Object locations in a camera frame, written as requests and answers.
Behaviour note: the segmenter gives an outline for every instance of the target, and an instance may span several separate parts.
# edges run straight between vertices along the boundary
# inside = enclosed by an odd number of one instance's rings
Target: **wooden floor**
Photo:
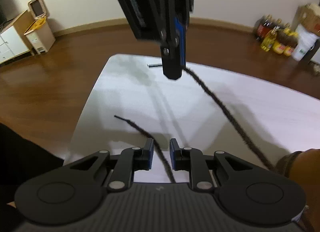
[[[128,26],[59,37],[44,55],[0,68],[0,121],[56,155],[68,148],[82,108],[113,54],[160,56],[155,43],[136,41]],[[264,52],[250,34],[191,26],[187,61],[265,79],[320,99],[320,77],[291,58]]]

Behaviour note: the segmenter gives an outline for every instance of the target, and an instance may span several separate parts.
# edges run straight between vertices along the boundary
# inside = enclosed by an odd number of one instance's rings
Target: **white table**
[[[262,166],[227,121],[220,108],[185,72],[168,80],[159,58],[112,56],[84,106],[65,163],[106,149],[112,154],[143,147],[146,138],[127,123],[131,119],[152,133],[170,162],[169,140],[212,155],[223,150]],[[188,63],[226,104],[255,144],[274,164],[297,150],[320,146],[320,101],[264,80]],[[185,171],[174,172],[177,182],[188,181]],[[169,182],[156,154],[150,171],[135,172],[135,181]]]

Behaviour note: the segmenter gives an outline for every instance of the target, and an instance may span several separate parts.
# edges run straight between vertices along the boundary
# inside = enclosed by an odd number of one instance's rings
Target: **white cabinet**
[[[29,51],[28,47],[20,38],[14,26],[11,26],[6,31],[1,33],[0,36],[7,43],[8,47],[15,56]]]
[[[32,23],[33,17],[25,11],[4,27],[0,33],[0,63],[31,51],[32,45],[23,34]]]

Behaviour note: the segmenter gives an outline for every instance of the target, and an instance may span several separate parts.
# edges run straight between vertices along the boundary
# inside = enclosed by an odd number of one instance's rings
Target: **white bucket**
[[[307,51],[309,51],[309,50],[310,50],[309,46],[306,46],[303,42],[299,41],[297,47],[292,52],[291,56],[296,61],[300,61],[303,58],[303,56],[307,53]]]
[[[308,32],[301,24],[298,25],[296,32],[299,34],[298,45],[291,56],[296,61],[300,61],[307,51],[314,46],[316,40],[319,39],[319,36]]]

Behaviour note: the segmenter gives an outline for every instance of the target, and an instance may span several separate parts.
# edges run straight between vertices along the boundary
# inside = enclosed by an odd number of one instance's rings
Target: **black rope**
[[[241,136],[245,144],[248,146],[250,151],[252,151],[259,159],[260,161],[268,168],[270,171],[276,171],[276,168],[274,168],[273,164],[266,158],[266,156],[260,151],[260,149],[252,142],[251,138],[247,135],[247,133],[244,131],[244,129],[240,126],[238,121],[233,117],[233,115],[230,113],[230,111],[225,107],[223,102],[217,98],[217,96],[204,84],[204,82],[196,75],[192,70],[187,68],[186,66],[181,66],[182,69],[191,75],[193,79],[202,87],[205,93],[207,93],[214,101],[215,103],[221,108],[223,114],[226,116],[226,118],[229,120],[229,122],[233,125],[235,130],[238,132],[238,134]]]
[[[165,169],[165,172],[167,173],[167,176],[169,177],[169,180],[171,183],[176,183],[176,180],[173,176],[173,173],[172,173],[172,169],[171,169],[171,166],[170,164],[168,163],[167,159],[164,157],[163,155],[163,152],[160,148],[160,145],[159,143],[157,142],[157,140],[150,134],[148,133],[147,131],[145,131],[144,129],[142,129],[141,127],[139,127],[135,122],[131,121],[130,119],[125,119],[125,118],[122,118],[120,116],[117,116],[115,115],[116,118],[118,119],[121,119],[125,122],[127,122],[130,126],[132,126],[133,128],[135,128],[136,130],[138,130],[142,135],[144,135],[145,137],[148,137],[148,138],[152,138],[153,139],[153,144],[154,144],[154,147],[156,149],[156,153],[157,155],[159,156],[160,158],[160,161],[162,162],[162,164],[164,165],[164,169]]]

